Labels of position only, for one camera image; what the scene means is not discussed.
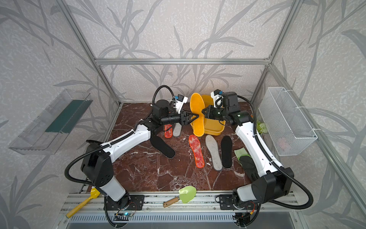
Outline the yellow insole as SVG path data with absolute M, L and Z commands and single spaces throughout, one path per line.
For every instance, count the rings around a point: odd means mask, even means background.
M 197 137 L 201 137 L 205 133 L 204 127 L 204 115 L 202 110 L 205 108 L 205 103 L 202 96 L 198 93 L 194 93 L 190 99 L 191 112 L 198 115 L 198 117 L 192 122 L 193 134 Z

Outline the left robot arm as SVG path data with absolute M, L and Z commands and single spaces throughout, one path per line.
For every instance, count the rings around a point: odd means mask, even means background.
M 127 191 L 114 175 L 113 164 L 122 155 L 138 146 L 150 141 L 151 145 L 167 158 L 175 157 L 175 150 L 168 146 L 159 133 L 166 125 L 179 123 L 181 126 L 190 125 L 200 114 L 183 109 L 188 98 L 171 93 L 171 100 L 156 100 L 158 92 L 169 86 L 158 87 L 153 94 L 151 109 L 148 115 L 138 121 L 129 132 L 109 142 L 90 142 L 92 149 L 77 157 L 64 171 L 65 177 L 75 183 L 94 186 L 101 194 L 118 202 L 127 195 Z

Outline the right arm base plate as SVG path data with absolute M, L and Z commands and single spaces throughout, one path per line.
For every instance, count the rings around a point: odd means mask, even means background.
M 236 200 L 232 194 L 221 194 L 214 198 L 215 202 L 219 204 L 220 210 L 257 210 L 258 205 L 252 201 L 240 202 Z

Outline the red insole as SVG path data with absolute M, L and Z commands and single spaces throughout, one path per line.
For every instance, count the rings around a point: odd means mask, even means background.
M 205 161 L 202 154 L 201 143 L 197 136 L 189 136 L 189 146 L 193 152 L 196 167 L 199 169 L 203 168 L 205 166 Z
M 173 136 L 173 126 L 171 124 L 164 125 L 164 137 L 171 138 Z

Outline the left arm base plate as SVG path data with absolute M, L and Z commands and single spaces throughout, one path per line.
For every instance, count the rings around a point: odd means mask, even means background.
M 141 211 L 144 205 L 144 195 L 125 195 L 120 200 L 113 201 L 109 196 L 106 197 L 104 210 L 132 210 Z

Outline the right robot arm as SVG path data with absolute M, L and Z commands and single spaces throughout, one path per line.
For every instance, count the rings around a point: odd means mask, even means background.
M 314 203 L 312 193 L 294 178 L 291 168 L 284 168 L 269 150 L 257 130 L 257 115 L 252 107 L 252 113 L 241 110 L 238 99 L 242 96 L 235 92 L 226 92 L 216 89 L 211 92 L 213 105 L 202 110 L 207 119 L 229 122 L 235 126 L 235 133 L 247 148 L 248 154 L 239 157 L 245 172 L 249 173 L 251 184 L 233 190 L 233 203 L 242 207 L 245 203 L 253 201 L 258 204 L 267 202 L 278 206 L 304 210 Z M 295 184 L 307 195 L 308 200 L 302 205 L 289 205 L 277 201 L 286 196 L 291 186 Z

